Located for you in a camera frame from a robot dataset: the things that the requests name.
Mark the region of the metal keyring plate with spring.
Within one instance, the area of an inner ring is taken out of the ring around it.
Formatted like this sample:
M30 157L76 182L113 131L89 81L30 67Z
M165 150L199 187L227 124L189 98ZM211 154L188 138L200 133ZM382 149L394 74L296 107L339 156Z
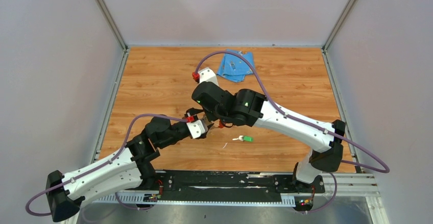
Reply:
M220 120L215 121L214 123L212 123L209 127L210 130L214 130L214 129L221 129L224 128L224 125L221 123Z

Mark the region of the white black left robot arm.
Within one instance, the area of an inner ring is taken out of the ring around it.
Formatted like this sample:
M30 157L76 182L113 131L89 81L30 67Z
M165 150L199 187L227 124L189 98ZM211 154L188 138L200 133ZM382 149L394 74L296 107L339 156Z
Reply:
M202 138L217 118L203 109L188 109L184 118L148 114L151 118L142 132L126 138L113 154L81 169L47 177L46 197L53 222L76 215L85 205L109 194L141 186L150 190L156 185L152 160L159 150L185 138Z

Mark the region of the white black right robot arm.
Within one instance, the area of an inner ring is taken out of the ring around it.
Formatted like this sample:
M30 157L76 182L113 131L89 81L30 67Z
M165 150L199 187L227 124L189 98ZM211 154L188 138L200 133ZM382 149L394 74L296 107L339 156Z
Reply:
M235 94L212 82L200 83L191 95L209 120L219 120L224 126L249 126L269 129L294 138L310 151L295 165L292 187L305 192L323 172L336 172L343 159L341 137L345 122L337 119L323 122L303 116L270 101L264 94L241 89Z

